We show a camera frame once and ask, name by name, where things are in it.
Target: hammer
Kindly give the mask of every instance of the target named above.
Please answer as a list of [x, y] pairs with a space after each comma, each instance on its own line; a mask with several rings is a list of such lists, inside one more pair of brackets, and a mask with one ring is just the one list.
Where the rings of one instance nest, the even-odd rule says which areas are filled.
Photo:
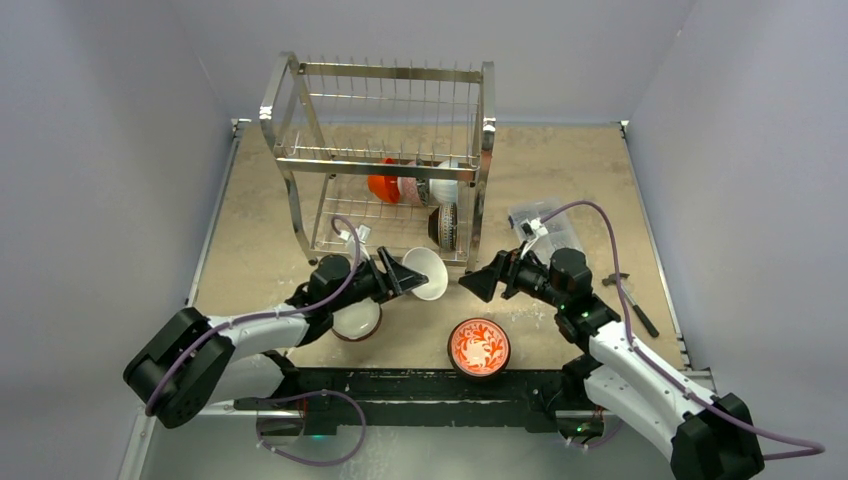
[[[619, 276], [622, 279], [625, 279], [630, 276], [629, 273], [621, 273]], [[611, 273], [607, 278], [601, 280], [601, 284], [605, 287], [610, 285], [615, 285], [615, 273]], [[642, 307], [636, 304], [636, 300], [633, 300], [633, 296], [630, 295], [630, 292], [627, 291], [627, 288], [624, 287], [624, 284], [621, 284], [621, 291], [624, 292], [624, 296], [627, 297], [627, 301], [630, 302], [630, 305], [633, 305], [633, 311], [636, 312], [636, 316], [639, 317], [639, 320], [642, 321], [642, 325], [645, 326], [645, 329], [648, 330], [648, 335], [657, 338], [660, 336], [659, 330], [657, 327], [651, 323], [651, 320], [645, 315], [645, 312], [642, 311]]]

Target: dish rack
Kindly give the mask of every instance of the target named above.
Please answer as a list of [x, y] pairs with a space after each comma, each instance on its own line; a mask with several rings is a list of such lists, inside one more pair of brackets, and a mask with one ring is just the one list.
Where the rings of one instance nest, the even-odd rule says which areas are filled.
[[[286, 101], [281, 115], [276, 115], [278, 99]], [[347, 253], [330, 226], [332, 215], [339, 214], [371, 228], [367, 245], [386, 246], [395, 256], [429, 246], [446, 265], [474, 269], [495, 140], [494, 107], [492, 62], [479, 70], [457, 64], [433, 68], [426, 62], [371, 64], [367, 58], [301, 62], [282, 52], [259, 122], [309, 262]], [[386, 158], [397, 163], [385, 164]], [[455, 168], [436, 168], [445, 161]], [[323, 174], [323, 179], [304, 182], [301, 193], [294, 172]], [[382, 202], [368, 190], [368, 175], [456, 180], [456, 250], [443, 250], [427, 236], [428, 215], [437, 204]], [[309, 207], [316, 208], [314, 216]]]

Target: hammer head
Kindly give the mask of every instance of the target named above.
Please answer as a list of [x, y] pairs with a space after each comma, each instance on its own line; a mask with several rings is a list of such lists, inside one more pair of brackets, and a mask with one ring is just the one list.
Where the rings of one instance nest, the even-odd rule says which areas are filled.
[[[621, 278], [627, 278], [627, 277], [629, 277], [629, 276], [630, 276], [630, 274], [629, 274], [629, 273], [619, 273], [618, 275], [619, 275]], [[605, 278], [605, 279], [601, 280], [601, 285], [603, 285], [603, 286], [605, 286], [605, 287], [609, 287], [610, 285], [615, 285], [615, 272], [610, 273], [610, 274], [607, 276], [607, 278]]]

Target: cable connector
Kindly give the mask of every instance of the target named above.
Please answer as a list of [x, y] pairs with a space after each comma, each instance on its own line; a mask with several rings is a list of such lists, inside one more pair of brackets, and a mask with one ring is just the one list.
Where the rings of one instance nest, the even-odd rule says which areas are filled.
[[[359, 263], [367, 262], [371, 256], [368, 255], [368, 250], [365, 248], [365, 242], [368, 240], [368, 237], [371, 235], [371, 227], [367, 225], [360, 225], [356, 227], [356, 235], [359, 237]], [[342, 230], [339, 232], [339, 238], [345, 242], [345, 247], [347, 248], [347, 252], [350, 254], [351, 258], [356, 257], [356, 241], [353, 239], [353, 235], [350, 234], [347, 230]]]
[[521, 232], [527, 238], [527, 243], [524, 244], [524, 249], [521, 251], [521, 258], [524, 258], [524, 256], [527, 255], [527, 252], [533, 248], [533, 245], [535, 245], [540, 238], [548, 234], [548, 227], [542, 223], [541, 219], [534, 218], [533, 220], [525, 220], [521, 222], [519, 228], [521, 228]]

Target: white bowl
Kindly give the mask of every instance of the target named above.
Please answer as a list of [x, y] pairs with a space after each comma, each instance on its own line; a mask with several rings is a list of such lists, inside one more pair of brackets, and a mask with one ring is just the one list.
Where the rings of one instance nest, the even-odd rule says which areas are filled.
[[366, 298], [333, 314], [333, 332], [348, 341], [364, 340], [380, 324], [380, 305]]
[[439, 255], [426, 247], [415, 247], [406, 252], [401, 265], [427, 275], [424, 285], [412, 289], [412, 294], [421, 300], [437, 300], [448, 288], [448, 269]]
[[[452, 158], [440, 163], [436, 168], [457, 168], [459, 160]], [[459, 200], [459, 186], [456, 180], [430, 180], [430, 195], [439, 203], [457, 203]]]

